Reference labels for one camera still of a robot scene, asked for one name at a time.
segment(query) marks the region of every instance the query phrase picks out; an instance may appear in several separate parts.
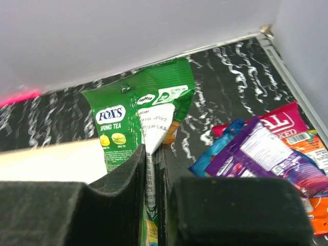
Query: purple candy packet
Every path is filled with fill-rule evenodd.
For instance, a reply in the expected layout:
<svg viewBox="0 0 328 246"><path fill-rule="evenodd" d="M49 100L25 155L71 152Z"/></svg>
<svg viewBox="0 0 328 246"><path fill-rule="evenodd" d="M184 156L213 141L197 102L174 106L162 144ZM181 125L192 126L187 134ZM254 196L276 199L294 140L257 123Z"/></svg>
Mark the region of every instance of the purple candy packet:
<svg viewBox="0 0 328 246"><path fill-rule="evenodd" d="M304 196L328 196L328 178L272 134L258 117L251 119L205 171L221 177L281 177Z"/></svg>

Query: pile of candy packets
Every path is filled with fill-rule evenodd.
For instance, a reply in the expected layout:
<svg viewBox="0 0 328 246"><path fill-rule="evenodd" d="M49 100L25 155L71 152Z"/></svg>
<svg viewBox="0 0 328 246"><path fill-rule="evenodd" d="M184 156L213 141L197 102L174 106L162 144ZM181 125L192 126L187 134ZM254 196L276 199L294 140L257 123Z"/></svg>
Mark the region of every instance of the pile of candy packets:
<svg viewBox="0 0 328 246"><path fill-rule="evenodd" d="M218 137L189 168L197 176L281 177L299 191L315 236L328 235L328 151L297 102L248 121L215 126Z"/></svg>

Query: green candy packet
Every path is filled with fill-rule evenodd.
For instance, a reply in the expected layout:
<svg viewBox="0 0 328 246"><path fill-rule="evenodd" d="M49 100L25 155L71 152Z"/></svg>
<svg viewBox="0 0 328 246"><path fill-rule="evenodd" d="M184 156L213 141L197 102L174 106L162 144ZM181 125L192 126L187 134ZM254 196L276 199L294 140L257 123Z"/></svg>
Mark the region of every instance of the green candy packet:
<svg viewBox="0 0 328 246"><path fill-rule="evenodd" d="M161 143L175 140L194 91L189 62L178 58L82 92L92 108L108 172L126 161L139 144L146 146L147 245L158 242L154 154Z"/></svg>

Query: black marble surface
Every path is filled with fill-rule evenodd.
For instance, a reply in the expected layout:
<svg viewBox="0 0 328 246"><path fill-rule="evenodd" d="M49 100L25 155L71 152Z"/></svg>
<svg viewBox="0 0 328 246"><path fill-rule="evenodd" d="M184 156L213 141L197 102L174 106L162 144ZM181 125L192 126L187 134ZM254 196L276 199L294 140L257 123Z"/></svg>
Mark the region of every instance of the black marble surface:
<svg viewBox="0 0 328 246"><path fill-rule="evenodd" d="M187 58L193 70L196 92L175 143L177 158L186 167L213 143L212 126L265 114L294 100L255 38ZM97 137L90 106L80 91L107 85L134 72L1 108L0 151ZM304 120L311 125L305 116Z"/></svg>

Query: yellow lemon image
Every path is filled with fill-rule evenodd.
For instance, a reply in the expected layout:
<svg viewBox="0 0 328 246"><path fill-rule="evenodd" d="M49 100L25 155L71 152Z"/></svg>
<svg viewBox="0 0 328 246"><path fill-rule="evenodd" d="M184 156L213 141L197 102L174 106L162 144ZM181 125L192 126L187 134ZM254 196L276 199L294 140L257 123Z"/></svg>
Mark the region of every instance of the yellow lemon image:
<svg viewBox="0 0 328 246"><path fill-rule="evenodd" d="M114 143L116 143L117 145L123 145L127 142L127 139L125 138L125 136L121 133L114 133L112 135L112 140Z"/></svg>
<svg viewBox="0 0 328 246"><path fill-rule="evenodd" d="M109 141L109 138L108 138L108 136L106 136L106 135L102 135L102 136L100 136L100 143L101 143L101 145L102 146L108 146L111 142Z"/></svg>

